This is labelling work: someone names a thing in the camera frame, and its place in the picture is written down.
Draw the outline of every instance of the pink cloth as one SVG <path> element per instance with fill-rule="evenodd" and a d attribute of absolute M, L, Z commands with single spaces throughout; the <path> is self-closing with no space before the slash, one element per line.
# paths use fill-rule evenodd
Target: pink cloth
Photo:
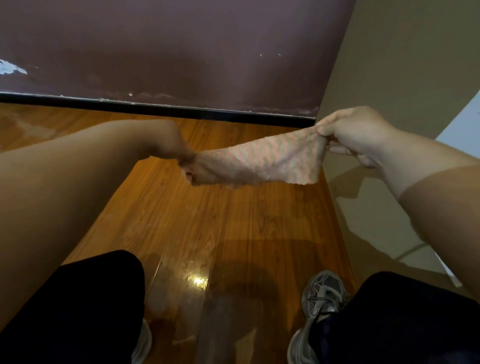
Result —
<path fill-rule="evenodd" d="M 230 148 L 206 150 L 182 164 L 193 186 L 228 184 L 234 187 L 263 182 L 318 182 L 326 139 L 313 126 L 268 136 Z"/>

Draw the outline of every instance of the person's left arm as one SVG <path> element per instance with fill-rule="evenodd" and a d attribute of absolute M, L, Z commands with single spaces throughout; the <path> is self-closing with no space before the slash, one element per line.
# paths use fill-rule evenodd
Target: person's left arm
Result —
<path fill-rule="evenodd" d="M 0 331 L 150 155 L 193 152 L 172 121 L 122 120 L 0 154 Z"/>

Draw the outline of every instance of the black pants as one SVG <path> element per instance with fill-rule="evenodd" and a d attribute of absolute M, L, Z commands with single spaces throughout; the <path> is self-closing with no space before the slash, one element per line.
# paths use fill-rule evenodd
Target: black pants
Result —
<path fill-rule="evenodd" d="M 0 333 L 0 362 L 131 363 L 144 296 L 126 251 L 61 266 Z"/>
<path fill-rule="evenodd" d="M 324 363 L 480 363 L 480 305 L 381 272 L 343 311 L 315 323 L 309 344 Z"/>

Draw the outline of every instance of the person's right arm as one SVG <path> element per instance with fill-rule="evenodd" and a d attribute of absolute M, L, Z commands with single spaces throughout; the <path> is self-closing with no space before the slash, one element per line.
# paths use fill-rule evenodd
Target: person's right arm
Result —
<path fill-rule="evenodd" d="M 377 168 L 415 227 L 480 299 L 480 159 L 403 132 L 369 107 L 318 122 L 329 151 Z"/>

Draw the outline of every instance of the wood grain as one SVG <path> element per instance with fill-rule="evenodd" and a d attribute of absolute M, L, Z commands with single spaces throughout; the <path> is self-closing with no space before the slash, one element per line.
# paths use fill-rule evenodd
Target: wood grain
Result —
<path fill-rule="evenodd" d="M 0 104 L 0 146 L 10 150 L 120 119 L 101 111 Z M 196 150 L 291 128 L 173 119 Z M 148 363 L 283 363 L 304 323 L 300 295 L 322 269 L 355 290 L 322 173 L 316 185 L 237 190 L 191 187 L 176 162 L 137 163 L 66 263 L 116 249 L 145 269 Z"/>

